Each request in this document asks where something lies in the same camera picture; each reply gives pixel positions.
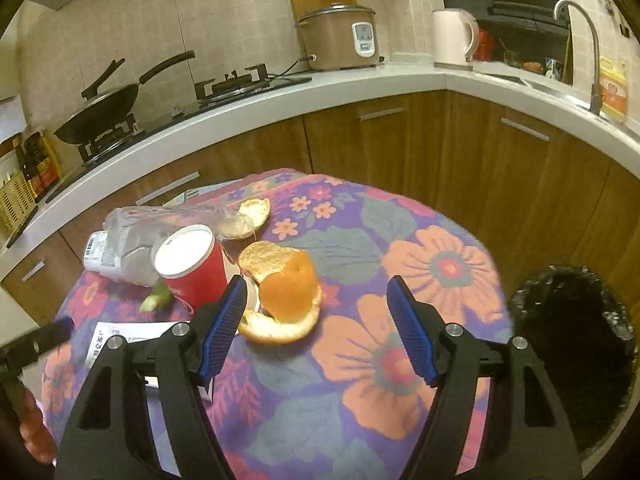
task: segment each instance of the stove burner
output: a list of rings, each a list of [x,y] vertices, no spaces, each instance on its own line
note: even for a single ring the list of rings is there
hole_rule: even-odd
[[[85,166],[95,164],[107,153],[112,152],[140,132],[142,130],[138,127],[136,118],[133,114],[129,114],[123,123],[115,124],[96,139],[78,146],[80,157]]]
[[[258,72],[258,81],[254,81],[254,78],[251,74],[244,74],[239,76],[236,70],[231,71],[232,77],[229,77],[229,74],[225,74],[225,80],[212,84],[215,81],[214,79],[207,79],[206,81],[197,82],[194,85],[196,91],[196,99],[198,101],[207,101],[211,102],[214,98],[222,97],[226,98],[228,96],[238,95],[244,93],[243,89],[251,89],[255,90],[256,88],[265,88],[269,86],[269,77],[267,74],[267,67],[264,63],[249,66],[245,68],[245,70],[256,70]],[[207,94],[206,87],[211,85],[211,93]]]

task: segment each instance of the purple tablecloth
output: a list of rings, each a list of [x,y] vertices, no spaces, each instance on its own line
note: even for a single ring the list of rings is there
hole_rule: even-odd
[[[426,419],[434,390],[410,367],[386,308],[389,277],[404,277],[419,301],[479,337],[506,341],[510,323],[498,274],[472,235],[406,197],[324,175],[280,170],[248,177],[190,202],[230,206],[268,197],[260,238],[310,252],[324,301],[316,330],[277,348],[234,340],[209,420],[239,480],[395,480]],[[96,322],[188,319],[176,302],[140,314],[149,293],[85,272],[59,316],[71,316],[71,342],[47,360],[46,424],[59,442],[87,375],[84,360]],[[459,471],[478,455],[488,383],[479,383]],[[177,473],[159,400],[149,412],[164,469]]]

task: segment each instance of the wooden cabinet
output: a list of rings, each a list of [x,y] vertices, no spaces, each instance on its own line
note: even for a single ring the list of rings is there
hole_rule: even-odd
[[[307,114],[313,170],[434,205],[448,106],[448,92],[439,91]]]
[[[82,274],[82,264],[55,232],[12,270],[2,286],[39,325],[57,314]]]
[[[181,192],[277,168],[311,173],[302,118],[269,124],[222,140],[139,178],[84,211],[60,231],[82,259],[89,235],[102,228],[113,209],[135,205],[161,205]]]
[[[508,110],[508,118],[550,137],[538,190],[513,247],[503,288],[511,294],[533,272],[566,265],[593,215],[611,167],[602,152],[550,124]]]
[[[509,108],[454,94],[436,209],[489,250],[506,294],[549,264],[568,264],[610,159]]]
[[[640,180],[612,163],[598,206],[571,263],[597,273],[640,330]]]

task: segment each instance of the plastic bag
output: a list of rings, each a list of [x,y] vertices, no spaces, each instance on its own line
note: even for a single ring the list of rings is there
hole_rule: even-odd
[[[183,227],[204,224],[219,240],[254,232],[249,216],[212,206],[114,209],[104,221],[104,231],[93,233],[84,250],[84,268],[135,285],[153,286],[159,279],[153,258],[164,241]]]
[[[219,240],[254,231],[253,221],[248,216],[212,205],[121,207],[105,218],[104,230],[113,252],[123,257],[140,247],[159,247],[176,231],[195,224],[206,225]]]
[[[625,307],[587,267],[549,266],[509,301],[514,332],[545,362],[583,458],[628,406],[636,336]]]

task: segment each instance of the garbage bag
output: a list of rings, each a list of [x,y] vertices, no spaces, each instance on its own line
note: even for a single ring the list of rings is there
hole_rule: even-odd
[[[544,361],[586,458],[630,400],[638,350],[625,307],[587,267],[549,266],[522,284],[509,309],[514,333]]]

